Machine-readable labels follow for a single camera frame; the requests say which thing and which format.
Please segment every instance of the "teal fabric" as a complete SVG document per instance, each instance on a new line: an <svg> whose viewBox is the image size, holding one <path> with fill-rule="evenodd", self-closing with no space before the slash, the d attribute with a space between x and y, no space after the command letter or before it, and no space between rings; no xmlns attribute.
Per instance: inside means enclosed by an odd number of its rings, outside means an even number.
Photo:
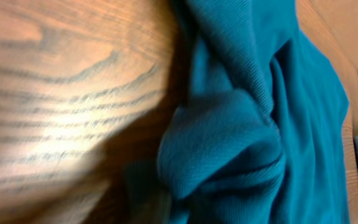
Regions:
<svg viewBox="0 0 358 224"><path fill-rule="evenodd" d="M170 223L349 223L348 101L300 30L295 2L173 7L193 56L187 101L157 159Z"/></svg>

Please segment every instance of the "ribbed knit fabric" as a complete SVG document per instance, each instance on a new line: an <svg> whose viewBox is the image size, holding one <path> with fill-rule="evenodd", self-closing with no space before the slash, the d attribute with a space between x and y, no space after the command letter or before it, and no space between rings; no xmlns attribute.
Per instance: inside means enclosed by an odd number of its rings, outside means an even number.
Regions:
<svg viewBox="0 0 358 224"><path fill-rule="evenodd" d="M349 223L348 101L295 2L173 5L193 56L157 159L170 223Z"/></svg>

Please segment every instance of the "wooden panel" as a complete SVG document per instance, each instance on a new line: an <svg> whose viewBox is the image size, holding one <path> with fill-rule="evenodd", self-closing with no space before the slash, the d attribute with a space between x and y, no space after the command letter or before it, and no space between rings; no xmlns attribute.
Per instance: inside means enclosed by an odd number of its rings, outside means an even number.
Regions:
<svg viewBox="0 0 358 224"><path fill-rule="evenodd" d="M358 0L310 0L358 68Z"/></svg>
<svg viewBox="0 0 358 224"><path fill-rule="evenodd" d="M181 99L168 1L95 3L0 1L0 223L123 223Z"/></svg>
<svg viewBox="0 0 358 224"><path fill-rule="evenodd" d="M320 18L309 0L298 0L297 10L301 28L310 40L330 59L350 101L347 118L342 127L342 140L351 223L358 224L358 174L353 146L353 135L358 134L357 70L345 56L338 41L331 34L329 27Z"/></svg>

